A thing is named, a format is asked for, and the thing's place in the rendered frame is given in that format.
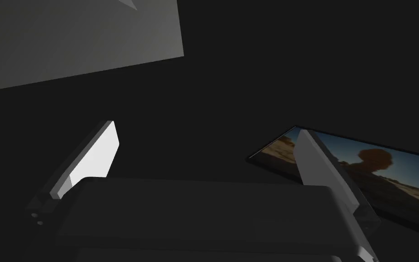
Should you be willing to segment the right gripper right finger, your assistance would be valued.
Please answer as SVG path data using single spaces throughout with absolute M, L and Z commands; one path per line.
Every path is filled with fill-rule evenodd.
M 314 131 L 299 131 L 294 157 L 303 184 L 328 187 L 346 206 L 366 237 L 376 231 L 381 220 L 357 184 Z

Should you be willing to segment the framed landscape picture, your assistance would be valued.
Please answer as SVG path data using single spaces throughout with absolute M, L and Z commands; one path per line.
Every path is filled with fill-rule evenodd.
M 302 126 L 256 150 L 247 162 L 303 184 L 294 147 L 301 129 L 314 131 L 381 217 L 419 232 L 419 153 Z

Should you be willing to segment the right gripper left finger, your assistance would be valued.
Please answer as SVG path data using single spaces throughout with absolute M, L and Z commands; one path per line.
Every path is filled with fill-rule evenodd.
M 26 206 L 30 221 L 43 221 L 63 196 L 87 177 L 107 177 L 120 142 L 113 120 L 100 121 L 70 153 Z

